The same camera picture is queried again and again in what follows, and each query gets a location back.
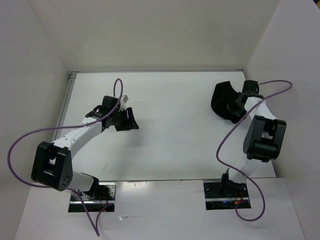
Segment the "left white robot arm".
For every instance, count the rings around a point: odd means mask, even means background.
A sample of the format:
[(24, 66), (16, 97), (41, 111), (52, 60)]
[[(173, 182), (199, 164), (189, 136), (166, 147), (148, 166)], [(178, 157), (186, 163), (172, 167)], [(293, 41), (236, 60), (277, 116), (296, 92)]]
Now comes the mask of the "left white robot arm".
[(111, 126), (115, 130), (130, 131), (139, 129), (131, 107), (122, 109), (111, 116), (92, 125), (90, 120), (96, 120), (101, 114), (96, 111), (88, 113), (79, 128), (73, 129), (55, 141), (41, 142), (35, 153), (31, 171), (31, 179), (57, 191), (79, 191), (88, 200), (99, 196), (99, 179), (73, 170), (72, 160), (81, 148), (90, 140), (100, 135)]

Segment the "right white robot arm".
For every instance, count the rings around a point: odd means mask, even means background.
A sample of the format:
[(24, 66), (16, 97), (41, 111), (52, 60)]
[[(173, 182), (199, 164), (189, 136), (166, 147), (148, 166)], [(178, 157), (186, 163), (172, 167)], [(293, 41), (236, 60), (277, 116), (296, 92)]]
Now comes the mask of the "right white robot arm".
[(259, 97), (249, 97), (244, 109), (250, 111), (251, 119), (242, 147), (244, 157), (221, 177), (219, 191), (225, 197), (243, 189), (257, 168), (278, 158), (287, 128), (287, 123), (276, 118)]

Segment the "black skirt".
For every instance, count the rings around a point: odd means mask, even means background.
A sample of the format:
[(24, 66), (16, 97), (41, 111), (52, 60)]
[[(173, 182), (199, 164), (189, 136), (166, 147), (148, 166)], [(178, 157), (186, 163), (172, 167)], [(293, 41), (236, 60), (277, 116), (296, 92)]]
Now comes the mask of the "black skirt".
[(240, 93), (234, 90), (230, 81), (220, 82), (214, 88), (210, 106), (219, 117), (236, 124), (246, 112), (240, 116), (231, 114), (227, 105), (238, 99), (239, 95)]

